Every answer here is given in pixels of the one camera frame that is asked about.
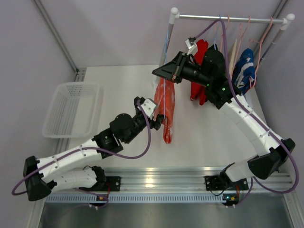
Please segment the orange white trousers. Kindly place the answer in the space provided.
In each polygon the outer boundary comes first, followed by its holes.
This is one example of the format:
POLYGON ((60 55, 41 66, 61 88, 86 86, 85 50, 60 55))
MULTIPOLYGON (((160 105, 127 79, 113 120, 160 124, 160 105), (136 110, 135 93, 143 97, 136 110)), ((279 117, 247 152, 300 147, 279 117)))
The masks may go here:
POLYGON ((163 140, 166 144, 170 144, 173 136, 173 119, 175 110, 174 83, 160 78, 155 90, 154 101, 159 105, 155 114, 164 115, 164 120, 162 122, 164 125, 163 140))

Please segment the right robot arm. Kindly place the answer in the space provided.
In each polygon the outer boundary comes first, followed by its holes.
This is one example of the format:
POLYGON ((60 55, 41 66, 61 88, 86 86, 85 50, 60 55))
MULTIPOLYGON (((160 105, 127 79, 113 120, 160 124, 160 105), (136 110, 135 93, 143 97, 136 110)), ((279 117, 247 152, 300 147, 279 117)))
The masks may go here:
POLYGON ((291 138, 283 139, 274 133, 256 115, 227 76, 226 63, 223 54, 214 49, 205 52, 201 64, 192 55, 180 51, 152 74, 173 83, 185 79, 204 86, 207 100, 226 114, 250 141, 256 155, 228 165, 218 176, 221 184, 228 188, 242 179, 267 179, 286 162, 295 143, 291 138))

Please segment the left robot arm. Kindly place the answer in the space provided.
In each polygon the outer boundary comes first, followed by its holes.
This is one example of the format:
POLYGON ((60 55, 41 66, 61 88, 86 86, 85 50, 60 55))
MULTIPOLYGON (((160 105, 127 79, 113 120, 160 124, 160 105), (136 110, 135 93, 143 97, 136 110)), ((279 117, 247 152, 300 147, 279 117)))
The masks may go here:
POLYGON ((135 115, 119 114, 109 123, 109 128, 101 131, 81 145, 57 155, 25 160, 23 176, 29 201, 43 199, 52 192, 77 189, 93 192, 105 189, 107 177, 99 166, 89 166, 90 162, 117 156, 135 160, 147 153, 127 156, 119 153, 123 144, 129 144, 144 129, 148 130, 148 144, 152 142, 151 130, 159 130, 163 114, 157 114, 157 104, 151 99, 134 99, 135 115))

